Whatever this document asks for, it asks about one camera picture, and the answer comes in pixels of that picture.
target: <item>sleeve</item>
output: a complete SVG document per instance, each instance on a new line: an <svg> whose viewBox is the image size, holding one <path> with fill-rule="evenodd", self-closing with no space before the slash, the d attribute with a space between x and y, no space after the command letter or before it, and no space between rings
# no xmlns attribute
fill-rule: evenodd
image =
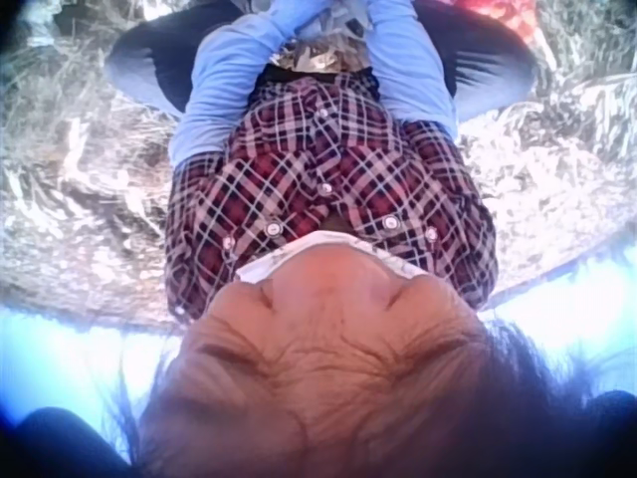
<svg viewBox="0 0 637 478"><path fill-rule="evenodd" d="M179 164L173 171L166 218L164 269L168 310L181 322L199 318L211 285L198 277L195 225L197 197L205 192L223 162L222 152L203 153Z"/></svg>
<svg viewBox="0 0 637 478"><path fill-rule="evenodd" d="M435 121L455 139L456 107L442 61L411 0L370 0L366 43L382 104L398 120Z"/></svg>
<svg viewBox="0 0 637 478"><path fill-rule="evenodd" d="M192 93L170 142L170 163L209 151L222 151L248 106L248 97L270 57L289 34L268 13L245 15L215 30L199 46Z"/></svg>
<svg viewBox="0 0 637 478"><path fill-rule="evenodd" d="M442 187L441 203L458 222L458 247L444 258L444 267L458 293L474 309L484 305L496 287L496 227L489 209L464 164L458 147L440 124L414 121L404 125L412 149L425 161L432 180Z"/></svg>

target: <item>dark hair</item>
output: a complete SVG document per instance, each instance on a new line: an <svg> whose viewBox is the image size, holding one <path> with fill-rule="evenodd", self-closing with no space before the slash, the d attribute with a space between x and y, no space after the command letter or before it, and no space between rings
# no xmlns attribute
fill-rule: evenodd
<svg viewBox="0 0 637 478"><path fill-rule="evenodd" d="M493 322L488 331L486 359L470 387L445 387L433 399L430 395L419 399L423 382L414 369L397 390L397 394L406 390L401 398L409 398L396 400L400 409L378 411L385 415L385 425L377 433L365 438L356 433L346 443L325 446L325 450L346 450L343 463L325 463L321 470L312 460L309 468L304 461L320 450L303 449L267 462L250 463L247 457L238 468L215 468L214 474L197 476L582 476L592 443L592 422L585 412L591 392L589 372L576 358L562 373L551 372L532 342L512 325ZM463 373L459 368L456 375ZM156 378L153 390L161 382L161 372ZM121 400L123 382L122 386L118 422L128 440L132 465L141 476L181 476L174 470L150 474L156 467L148 466L130 403ZM233 420L222 420L220 429L212 432L223 433L225 426L233 426Z"/></svg>

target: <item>hand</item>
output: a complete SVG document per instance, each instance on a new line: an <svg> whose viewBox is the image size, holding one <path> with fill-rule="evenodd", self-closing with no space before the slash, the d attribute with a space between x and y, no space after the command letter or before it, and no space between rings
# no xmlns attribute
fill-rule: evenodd
<svg viewBox="0 0 637 478"><path fill-rule="evenodd" d="M294 35L319 14L331 7L334 0L272 0L268 13L287 35Z"/></svg>

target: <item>red object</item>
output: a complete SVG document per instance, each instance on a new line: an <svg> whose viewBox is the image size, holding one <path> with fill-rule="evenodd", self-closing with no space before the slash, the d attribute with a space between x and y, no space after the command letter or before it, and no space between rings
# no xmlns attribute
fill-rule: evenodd
<svg viewBox="0 0 637 478"><path fill-rule="evenodd" d="M456 5L499 20L527 43L537 28L535 0L457 0Z"/></svg>

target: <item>white button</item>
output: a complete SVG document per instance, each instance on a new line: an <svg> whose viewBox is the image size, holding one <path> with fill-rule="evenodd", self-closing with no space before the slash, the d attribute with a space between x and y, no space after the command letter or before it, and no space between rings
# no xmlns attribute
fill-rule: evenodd
<svg viewBox="0 0 637 478"><path fill-rule="evenodd" d="M425 231L425 239L427 239L428 242L436 242L438 240L438 229L428 227Z"/></svg>
<svg viewBox="0 0 637 478"><path fill-rule="evenodd" d="M318 187L318 193L321 196L329 196L330 194L333 193L333 191L334 191L334 188L331 187L331 184L329 184L328 182L324 182Z"/></svg>
<svg viewBox="0 0 637 478"><path fill-rule="evenodd" d="M266 234L268 234L270 237L280 236L282 232L283 226L279 222L271 222L266 227Z"/></svg>
<svg viewBox="0 0 637 478"><path fill-rule="evenodd" d="M385 216L382 218L382 225L388 231L394 231L400 227L400 221L396 216Z"/></svg>
<svg viewBox="0 0 637 478"><path fill-rule="evenodd" d="M236 243L237 241L235 241L235 238L232 236L226 236L223 238L223 248L226 251L231 251L232 249L234 249Z"/></svg>

